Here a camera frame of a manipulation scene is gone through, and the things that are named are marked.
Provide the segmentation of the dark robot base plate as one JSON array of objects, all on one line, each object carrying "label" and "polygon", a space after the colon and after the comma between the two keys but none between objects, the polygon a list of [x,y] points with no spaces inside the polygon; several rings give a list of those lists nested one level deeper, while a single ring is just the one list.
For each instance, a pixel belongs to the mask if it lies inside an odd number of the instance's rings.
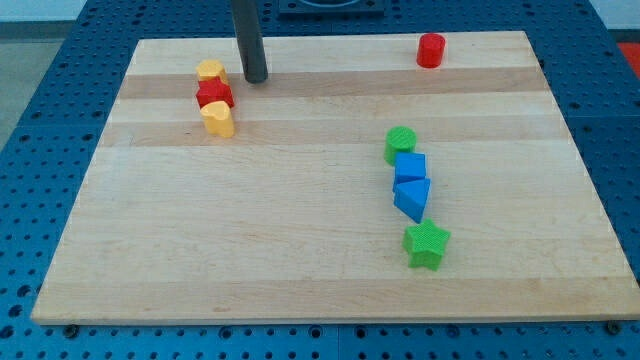
[{"label": "dark robot base plate", "polygon": [[383,15],[386,0],[277,0],[280,18],[300,16]]}]

